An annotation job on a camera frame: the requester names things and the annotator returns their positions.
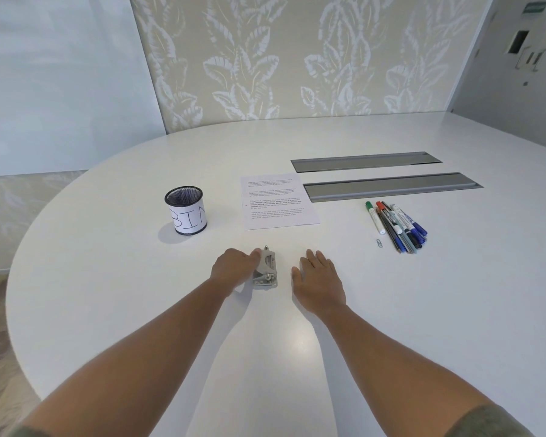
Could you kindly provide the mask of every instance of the green exit sign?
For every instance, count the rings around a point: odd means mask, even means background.
[[[524,7],[524,14],[540,14],[546,9],[546,2],[531,2]]]

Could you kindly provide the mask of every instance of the sheet of paper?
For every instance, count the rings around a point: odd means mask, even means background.
[[[242,176],[245,230],[319,224],[297,173]]]

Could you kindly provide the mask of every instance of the white cup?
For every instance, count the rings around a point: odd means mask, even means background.
[[[202,195],[202,190],[191,185],[167,192],[164,200],[170,208],[177,233],[190,236],[206,228],[208,221],[204,212]]]

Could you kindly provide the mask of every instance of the green marker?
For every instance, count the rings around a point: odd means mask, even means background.
[[[374,225],[376,225],[376,230],[379,231],[380,234],[385,234],[386,229],[384,225],[382,224],[382,221],[380,220],[378,214],[376,213],[376,210],[370,203],[370,201],[366,201],[366,210],[368,210],[368,213],[370,213],[370,217],[372,218],[372,221],[374,222]]]

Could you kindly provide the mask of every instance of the hand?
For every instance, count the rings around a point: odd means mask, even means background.
[[[229,248],[221,254],[212,266],[210,279],[213,282],[224,286],[227,296],[236,286],[239,286],[249,279],[255,268],[261,261],[261,249],[255,248],[250,255],[239,250]]]
[[[303,307],[320,317],[328,309],[346,305],[346,293],[334,264],[321,251],[313,254],[307,250],[301,258],[303,277],[299,268],[293,267],[293,293]]]

